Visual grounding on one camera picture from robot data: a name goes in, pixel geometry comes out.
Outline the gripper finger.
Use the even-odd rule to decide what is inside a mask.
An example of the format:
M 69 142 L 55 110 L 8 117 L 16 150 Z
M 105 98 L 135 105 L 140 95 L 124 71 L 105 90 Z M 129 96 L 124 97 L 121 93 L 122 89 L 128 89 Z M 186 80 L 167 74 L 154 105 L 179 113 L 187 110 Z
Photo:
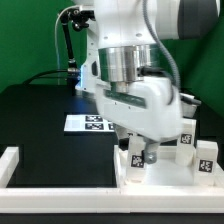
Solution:
M 145 146 L 143 150 L 144 162 L 147 164 L 153 164 L 157 162 L 157 151 L 160 146 L 159 142 L 155 142 L 151 139 L 144 139 Z
M 116 129 L 116 134 L 117 134 L 117 138 L 118 138 L 118 145 L 119 148 L 122 151 L 125 151 L 128 149 L 129 146 L 129 134 L 128 131 L 123 128 L 123 127 L 119 127 Z

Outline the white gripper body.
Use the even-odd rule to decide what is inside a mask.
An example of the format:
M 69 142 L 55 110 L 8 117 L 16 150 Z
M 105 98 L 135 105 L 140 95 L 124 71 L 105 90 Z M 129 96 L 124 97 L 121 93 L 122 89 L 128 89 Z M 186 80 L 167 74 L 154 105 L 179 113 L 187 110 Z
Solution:
M 127 93 L 98 80 L 96 106 L 104 119 L 156 142 L 177 139 L 182 132 L 180 94 L 168 78 L 145 77 L 131 83 Z

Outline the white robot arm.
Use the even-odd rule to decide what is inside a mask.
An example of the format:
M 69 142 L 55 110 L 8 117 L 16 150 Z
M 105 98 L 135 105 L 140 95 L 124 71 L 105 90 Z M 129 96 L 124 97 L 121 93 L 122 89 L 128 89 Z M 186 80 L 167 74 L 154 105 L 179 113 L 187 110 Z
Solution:
M 220 0 L 77 0 L 96 24 L 99 114 L 142 137 L 143 158 L 182 132 L 178 67 L 161 42 L 206 35 Z

